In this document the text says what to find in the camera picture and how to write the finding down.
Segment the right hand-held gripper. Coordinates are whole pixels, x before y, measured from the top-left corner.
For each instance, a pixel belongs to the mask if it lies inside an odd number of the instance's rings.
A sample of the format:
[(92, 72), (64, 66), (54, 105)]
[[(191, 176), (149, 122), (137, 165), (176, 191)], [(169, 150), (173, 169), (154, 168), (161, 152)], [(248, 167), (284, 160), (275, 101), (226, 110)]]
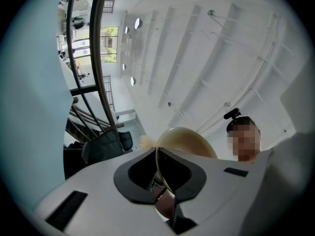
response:
[(315, 169), (315, 134), (296, 133), (272, 148), (257, 196), (246, 215), (248, 236), (288, 236), (299, 227)]

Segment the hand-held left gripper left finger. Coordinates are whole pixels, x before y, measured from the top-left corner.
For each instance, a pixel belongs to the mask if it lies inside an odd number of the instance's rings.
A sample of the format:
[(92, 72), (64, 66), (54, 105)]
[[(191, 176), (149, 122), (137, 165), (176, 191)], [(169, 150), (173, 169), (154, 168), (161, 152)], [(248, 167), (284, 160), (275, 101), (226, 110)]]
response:
[(57, 209), (71, 192), (87, 194), (65, 228), (68, 235), (173, 235), (153, 205), (138, 205), (127, 200), (114, 185), (117, 168), (138, 156), (131, 152), (90, 165), (50, 192), (34, 212), (43, 219)]

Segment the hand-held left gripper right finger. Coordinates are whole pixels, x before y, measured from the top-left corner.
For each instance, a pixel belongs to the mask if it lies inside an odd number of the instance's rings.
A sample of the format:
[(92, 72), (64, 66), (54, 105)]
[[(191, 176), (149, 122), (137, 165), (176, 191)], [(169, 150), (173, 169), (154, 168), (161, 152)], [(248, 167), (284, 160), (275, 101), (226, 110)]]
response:
[(259, 204), (270, 152), (254, 163), (159, 151), (159, 166), (175, 195), (175, 213), (161, 236), (259, 236), (267, 228)]

